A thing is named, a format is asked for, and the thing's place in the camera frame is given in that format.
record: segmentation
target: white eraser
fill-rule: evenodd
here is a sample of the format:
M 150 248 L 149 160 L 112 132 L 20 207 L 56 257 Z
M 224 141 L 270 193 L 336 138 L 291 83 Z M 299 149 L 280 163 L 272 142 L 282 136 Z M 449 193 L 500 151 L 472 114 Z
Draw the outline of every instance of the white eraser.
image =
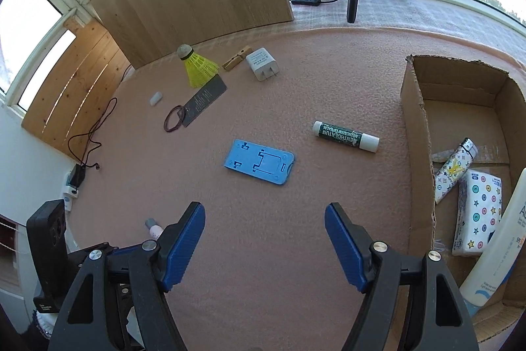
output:
M 258 81 L 266 80 L 279 72 L 278 64 L 266 48 L 254 51 L 246 57 L 246 60 Z
M 159 100 L 162 99 L 162 93 L 161 92 L 157 92 L 155 93 L 152 98 L 150 99 L 150 106 L 155 106 L 157 105 L 157 103 L 159 103 Z

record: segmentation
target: white lip balm cap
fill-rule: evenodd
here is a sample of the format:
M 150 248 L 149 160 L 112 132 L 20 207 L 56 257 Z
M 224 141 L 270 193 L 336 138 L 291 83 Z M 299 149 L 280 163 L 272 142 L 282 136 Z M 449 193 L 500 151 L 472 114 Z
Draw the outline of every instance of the white lip balm cap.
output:
M 320 134 L 320 127 L 322 126 L 321 121 L 316 121 L 314 125 L 312 126 L 312 131 L 314 131 L 314 134 L 317 136 Z
M 378 139 L 377 137 L 363 133 L 360 141 L 360 149 L 370 152 L 376 152 L 379 143 L 380 139 Z

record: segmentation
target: white patterned lighter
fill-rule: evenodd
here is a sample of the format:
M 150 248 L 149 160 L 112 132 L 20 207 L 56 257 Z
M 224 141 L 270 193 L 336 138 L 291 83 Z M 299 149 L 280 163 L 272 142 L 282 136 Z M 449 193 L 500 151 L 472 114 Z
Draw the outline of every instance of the white patterned lighter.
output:
M 477 156 L 477 147 L 465 138 L 435 175 L 435 203 L 438 204 L 453 188 Z

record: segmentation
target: yellow shuttlecock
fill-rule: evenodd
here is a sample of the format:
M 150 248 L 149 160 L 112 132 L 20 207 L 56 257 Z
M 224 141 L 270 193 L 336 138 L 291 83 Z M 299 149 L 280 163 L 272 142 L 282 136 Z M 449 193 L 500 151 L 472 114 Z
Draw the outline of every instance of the yellow shuttlecock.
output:
M 188 44 L 177 49 L 177 55 L 185 63 L 186 73 L 193 88 L 203 87 L 217 74 L 218 66 L 213 61 L 197 54 Z

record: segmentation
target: white wall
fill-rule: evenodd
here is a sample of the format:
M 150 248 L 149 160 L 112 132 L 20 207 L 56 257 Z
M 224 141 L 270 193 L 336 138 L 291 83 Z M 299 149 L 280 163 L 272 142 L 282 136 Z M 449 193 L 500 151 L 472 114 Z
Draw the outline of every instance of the white wall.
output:
M 0 215 L 25 225 L 46 201 L 61 198 L 65 176 L 75 163 L 69 157 L 27 133 L 21 119 L 0 107 Z M 17 232 L 18 277 L 22 296 L 0 290 L 7 316 L 21 332 L 33 314 L 37 281 L 24 227 Z

